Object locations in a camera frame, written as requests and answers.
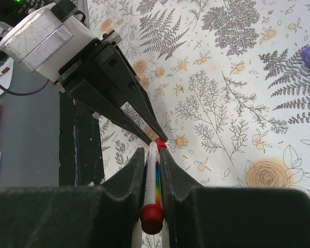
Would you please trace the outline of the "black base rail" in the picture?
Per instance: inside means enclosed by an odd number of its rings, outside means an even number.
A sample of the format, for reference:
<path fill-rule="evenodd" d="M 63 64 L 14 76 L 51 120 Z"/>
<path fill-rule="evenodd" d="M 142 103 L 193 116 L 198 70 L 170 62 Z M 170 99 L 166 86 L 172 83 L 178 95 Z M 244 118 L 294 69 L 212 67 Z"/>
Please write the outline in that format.
<path fill-rule="evenodd" d="M 99 122 L 66 93 L 59 99 L 59 185 L 100 185 L 104 167 Z"/>

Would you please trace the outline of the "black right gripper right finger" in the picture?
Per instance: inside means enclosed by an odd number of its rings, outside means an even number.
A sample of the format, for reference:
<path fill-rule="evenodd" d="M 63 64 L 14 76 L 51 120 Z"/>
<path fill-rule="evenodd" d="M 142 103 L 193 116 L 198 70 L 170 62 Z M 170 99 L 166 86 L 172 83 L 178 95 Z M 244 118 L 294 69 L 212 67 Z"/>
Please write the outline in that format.
<path fill-rule="evenodd" d="M 310 247 L 310 199 L 298 190 L 209 188 L 160 153 L 163 247 Z"/>

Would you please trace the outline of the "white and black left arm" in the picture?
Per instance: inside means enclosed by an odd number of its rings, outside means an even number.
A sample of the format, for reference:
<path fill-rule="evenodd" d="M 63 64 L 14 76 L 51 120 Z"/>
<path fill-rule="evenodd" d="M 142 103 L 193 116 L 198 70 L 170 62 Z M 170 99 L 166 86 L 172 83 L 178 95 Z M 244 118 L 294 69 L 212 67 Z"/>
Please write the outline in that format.
<path fill-rule="evenodd" d="M 164 141 L 140 79 L 119 48 L 115 31 L 97 38 L 81 20 L 72 1 L 0 1 L 0 63 L 12 58 L 25 71 L 37 71 L 60 91 L 145 143 L 151 138 L 122 110 L 131 105 Z"/>

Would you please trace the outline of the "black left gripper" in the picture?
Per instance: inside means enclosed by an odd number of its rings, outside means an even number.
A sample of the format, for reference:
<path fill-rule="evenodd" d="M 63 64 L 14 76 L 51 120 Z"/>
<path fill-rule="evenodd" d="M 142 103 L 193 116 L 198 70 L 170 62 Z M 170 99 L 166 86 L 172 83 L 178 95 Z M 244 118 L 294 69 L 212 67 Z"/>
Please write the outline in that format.
<path fill-rule="evenodd" d="M 59 69 L 59 77 L 54 85 L 58 90 L 65 90 L 68 96 L 93 112 L 150 144 L 151 139 L 143 129 L 121 109 L 125 103 L 129 103 L 158 137 L 166 142 L 168 137 L 156 119 L 147 92 L 120 49 L 115 47 L 121 41 L 122 38 L 115 30 L 103 34 L 101 40 L 94 38 Z M 108 100 L 85 80 L 68 83 L 78 69 L 91 71 L 88 66 L 91 67 L 93 59 L 101 72 L 101 92 Z"/>

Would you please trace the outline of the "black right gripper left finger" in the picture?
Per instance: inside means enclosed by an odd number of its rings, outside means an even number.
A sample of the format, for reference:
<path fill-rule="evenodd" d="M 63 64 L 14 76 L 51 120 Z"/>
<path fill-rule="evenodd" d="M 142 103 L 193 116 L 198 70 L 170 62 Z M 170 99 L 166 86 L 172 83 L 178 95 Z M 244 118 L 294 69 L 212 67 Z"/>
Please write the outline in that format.
<path fill-rule="evenodd" d="M 0 247 L 141 247 L 145 152 L 99 186 L 0 188 Z"/>

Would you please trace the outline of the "red capped whiteboard marker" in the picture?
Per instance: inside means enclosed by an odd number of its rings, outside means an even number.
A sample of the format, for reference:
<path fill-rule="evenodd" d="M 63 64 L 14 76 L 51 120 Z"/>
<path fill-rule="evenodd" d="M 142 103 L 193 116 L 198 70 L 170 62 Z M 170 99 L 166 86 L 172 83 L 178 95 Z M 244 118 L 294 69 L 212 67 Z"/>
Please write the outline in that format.
<path fill-rule="evenodd" d="M 142 230 L 155 235 L 162 230 L 164 210 L 162 207 L 160 155 L 156 142 L 151 142 L 145 161 L 145 186 L 143 205 L 140 210 Z"/>

